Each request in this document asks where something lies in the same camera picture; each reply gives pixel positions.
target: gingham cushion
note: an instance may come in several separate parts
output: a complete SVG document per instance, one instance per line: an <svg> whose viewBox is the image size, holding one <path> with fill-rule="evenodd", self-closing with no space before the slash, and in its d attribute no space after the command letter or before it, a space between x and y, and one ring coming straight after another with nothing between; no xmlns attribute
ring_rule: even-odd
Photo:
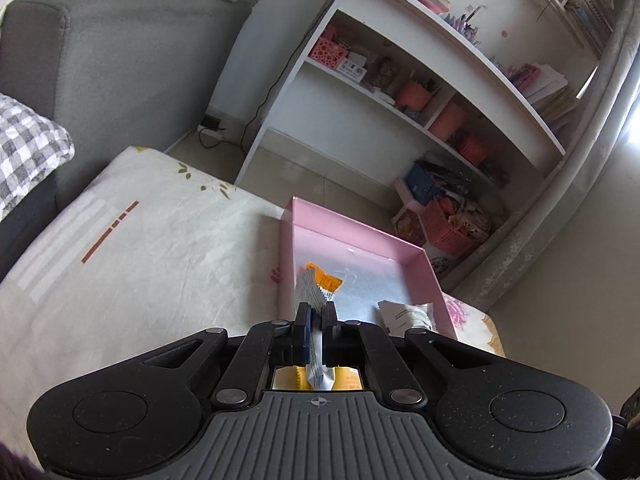
<svg viewBox="0 0 640 480"><path fill-rule="evenodd" d="M0 220L74 153L62 126L0 94Z"/></svg>

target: brown stripe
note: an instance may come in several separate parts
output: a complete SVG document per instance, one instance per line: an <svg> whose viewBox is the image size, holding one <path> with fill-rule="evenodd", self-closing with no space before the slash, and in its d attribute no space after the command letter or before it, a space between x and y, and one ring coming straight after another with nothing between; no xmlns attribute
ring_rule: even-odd
<svg viewBox="0 0 640 480"><path fill-rule="evenodd" d="M111 231L113 231L113 229L111 229L110 227L102 233L102 236L100 238L98 238L98 241L94 244L93 247L91 247L91 249L89 249L89 252L87 254L84 255L84 257L82 258L82 263L86 263L86 261L91 257L92 254L95 253L95 250L100 247L100 245L102 244L102 242L105 240L105 238L107 236L109 236L109 234L111 234Z"/></svg>

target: red basket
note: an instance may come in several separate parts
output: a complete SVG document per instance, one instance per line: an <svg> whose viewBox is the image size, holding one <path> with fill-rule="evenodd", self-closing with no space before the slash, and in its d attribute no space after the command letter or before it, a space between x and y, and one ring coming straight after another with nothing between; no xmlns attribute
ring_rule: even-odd
<svg viewBox="0 0 640 480"><path fill-rule="evenodd" d="M458 153L471 162L475 167L489 156L489 150L473 134L463 137L457 144Z"/></svg>
<svg viewBox="0 0 640 480"><path fill-rule="evenodd" d="M442 252L464 260L478 248L478 242L463 235L447 221L437 199L427 204L420 218L429 243Z"/></svg>
<svg viewBox="0 0 640 480"><path fill-rule="evenodd" d="M318 38L309 57L335 70L342 60L347 57L348 53L349 51L346 48L341 47L337 43L327 38Z"/></svg>

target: ribbed gray surface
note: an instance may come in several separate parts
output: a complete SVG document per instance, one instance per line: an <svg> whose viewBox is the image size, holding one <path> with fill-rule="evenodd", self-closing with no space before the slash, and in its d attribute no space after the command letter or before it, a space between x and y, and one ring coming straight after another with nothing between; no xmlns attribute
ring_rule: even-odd
<svg viewBox="0 0 640 480"><path fill-rule="evenodd" d="M327 400L318 406L317 399ZM141 480L495 480L453 456L420 415L371 392L267 392L216 415L186 455ZM583 472L576 480L600 478Z"/></svg>

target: sofa armrest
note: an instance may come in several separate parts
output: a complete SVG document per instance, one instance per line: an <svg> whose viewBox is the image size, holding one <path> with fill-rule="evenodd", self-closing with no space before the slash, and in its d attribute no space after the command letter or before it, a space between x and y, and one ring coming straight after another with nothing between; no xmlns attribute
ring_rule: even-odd
<svg viewBox="0 0 640 480"><path fill-rule="evenodd" d="M164 150L197 126L250 13L223 0L16 0L0 92L64 126L62 206L123 149Z"/></svg>

